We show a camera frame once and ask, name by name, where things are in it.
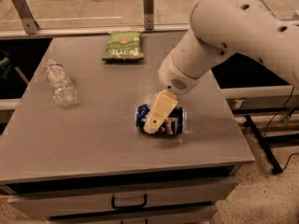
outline snack bag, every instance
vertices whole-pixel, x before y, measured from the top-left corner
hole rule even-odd
[[[103,61],[136,61],[144,58],[141,51],[141,32],[128,31],[110,34]]]

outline crumpled can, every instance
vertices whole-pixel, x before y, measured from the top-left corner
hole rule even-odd
[[[148,105],[141,105],[136,111],[136,127],[144,130],[147,115],[150,112]],[[161,125],[157,133],[168,135],[181,134],[184,128],[184,109],[182,107],[175,107],[170,113],[164,123]]]

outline gray table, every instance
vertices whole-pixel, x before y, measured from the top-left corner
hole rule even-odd
[[[135,110],[160,91],[157,69],[184,32],[143,34],[145,59],[105,63],[108,36],[54,38],[0,140],[0,184],[107,175],[144,174],[254,161],[211,72],[179,97],[184,133],[148,135],[135,127]],[[79,104],[53,102],[43,75],[48,59],[64,65]]]

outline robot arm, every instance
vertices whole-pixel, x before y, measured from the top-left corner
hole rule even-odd
[[[156,123],[168,117],[169,107],[176,106],[176,95],[188,93],[207,70],[236,52],[249,56],[299,89],[299,52],[295,45],[299,28],[277,20],[259,2],[194,0],[190,25],[192,29],[158,71],[160,82],[173,95],[167,104],[157,95],[144,126],[147,133],[159,129]]]

